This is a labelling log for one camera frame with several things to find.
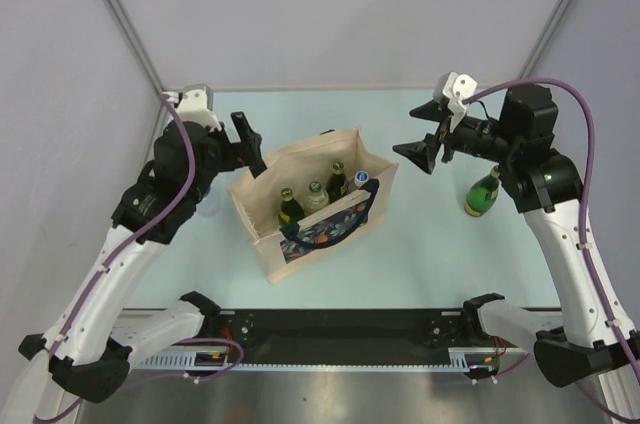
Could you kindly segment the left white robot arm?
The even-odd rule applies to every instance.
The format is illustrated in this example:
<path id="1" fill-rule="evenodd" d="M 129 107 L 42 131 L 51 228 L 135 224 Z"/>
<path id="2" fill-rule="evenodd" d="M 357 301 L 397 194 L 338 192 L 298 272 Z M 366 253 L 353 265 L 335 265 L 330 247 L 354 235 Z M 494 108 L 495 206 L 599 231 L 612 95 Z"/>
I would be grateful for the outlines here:
<path id="1" fill-rule="evenodd" d="M 192 291 L 138 329 L 117 331 L 116 320 L 150 265 L 191 219 L 213 179 L 247 167 L 265 169 L 259 133 L 244 113 L 231 120 L 229 139 L 210 111 L 177 111 L 154 144 L 154 157 L 127 189 L 112 215 L 101 253 L 56 323 L 19 346 L 29 364 L 10 398 L 16 419 L 32 417 L 50 384 L 100 403 L 131 369 L 165 348 L 195 339 L 207 344 L 221 331 L 220 308 Z"/>

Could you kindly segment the green glass bottle back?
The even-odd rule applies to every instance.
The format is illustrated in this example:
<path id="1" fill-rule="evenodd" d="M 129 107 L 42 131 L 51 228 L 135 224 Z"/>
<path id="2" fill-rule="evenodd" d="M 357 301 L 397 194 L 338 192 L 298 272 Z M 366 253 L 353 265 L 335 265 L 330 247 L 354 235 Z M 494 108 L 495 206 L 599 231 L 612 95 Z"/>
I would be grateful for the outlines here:
<path id="1" fill-rule="evenodd" d="M 298 223 L 306 217 L 302 205 L 295 199 L 291 188 L 283 188 L 280 195 L 281 202 L 278 210 L 278 221 L 281 228 Z"/>

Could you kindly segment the beige canvas tote bag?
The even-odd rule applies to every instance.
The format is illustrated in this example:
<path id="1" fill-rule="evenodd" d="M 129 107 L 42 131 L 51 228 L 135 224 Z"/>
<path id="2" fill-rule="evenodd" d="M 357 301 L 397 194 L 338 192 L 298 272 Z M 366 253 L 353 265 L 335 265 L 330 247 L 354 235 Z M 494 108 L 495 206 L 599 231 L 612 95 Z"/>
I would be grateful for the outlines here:
<path id="1" fill-rule="evenodd" d="M 340 161 L 348 183 L 363 171 L 361 187 L 314 211 L 296 224 L 279 216 L 281 190 L 289 188 L 302 204 L 309 184 L 329 180 Z M 351 243 L 380 225 L 386 216 L 398 165 L 369 152 L 358 129 L 331 131 L 287 145 L 265 158 L 266 170 L 255 177 L 244 172 L 229 188 L 238 217 L 267 280 L 275 284 L 331 250 Z"/>

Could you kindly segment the blue label water bottle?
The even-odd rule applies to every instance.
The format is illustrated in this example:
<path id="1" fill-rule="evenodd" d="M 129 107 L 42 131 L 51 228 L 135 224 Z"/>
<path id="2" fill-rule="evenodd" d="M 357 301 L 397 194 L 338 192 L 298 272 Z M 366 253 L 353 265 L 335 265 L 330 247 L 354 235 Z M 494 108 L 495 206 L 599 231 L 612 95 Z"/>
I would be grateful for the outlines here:
<path id="1" fill-rule="evenodd" d="M 353 193 L 359 190 L 364 184 L 369 181 L 369 179 L 370 176 L 368 172 L 364 170 L 357 171 L 354 177 L 348 182 L 348 193 Z"/>

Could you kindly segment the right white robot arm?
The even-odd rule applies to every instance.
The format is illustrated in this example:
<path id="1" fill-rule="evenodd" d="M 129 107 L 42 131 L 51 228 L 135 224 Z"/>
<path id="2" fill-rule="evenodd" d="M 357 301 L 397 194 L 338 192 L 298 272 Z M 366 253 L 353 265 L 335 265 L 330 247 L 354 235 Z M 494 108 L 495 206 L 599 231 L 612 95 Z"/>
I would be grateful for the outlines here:
<path id="1" fill-rule="evenodd" d="M 558 295 L 560 323 L 546 322 L 499 294 L 463 304 L 461 332 L 473 345 L 494 336 L 534 356 L 562 388 L 585 378 L 639 366 L 639 329 L 608 279 L 588 216 L 591 172 L 553 148 L 558 107 L 553 79 L 511 81 L 474 96 L 436 91 L 410 116 L 437 130 L 394 151 L 426 173 L 463 153 L 493 162 L 544 255 Z"/>

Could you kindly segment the clear glass bottle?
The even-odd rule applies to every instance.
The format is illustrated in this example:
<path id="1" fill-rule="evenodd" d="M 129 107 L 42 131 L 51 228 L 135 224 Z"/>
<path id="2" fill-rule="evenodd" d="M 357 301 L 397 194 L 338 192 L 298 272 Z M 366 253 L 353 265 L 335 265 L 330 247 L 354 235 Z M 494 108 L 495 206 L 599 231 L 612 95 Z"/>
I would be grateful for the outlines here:
<path id="1" fill-rule="evenodd" d="M 303 199 L 303 209 L 307 216 L 327 207 L 330 203 L 329 195 L 319 181 L 311 181 Z"/>

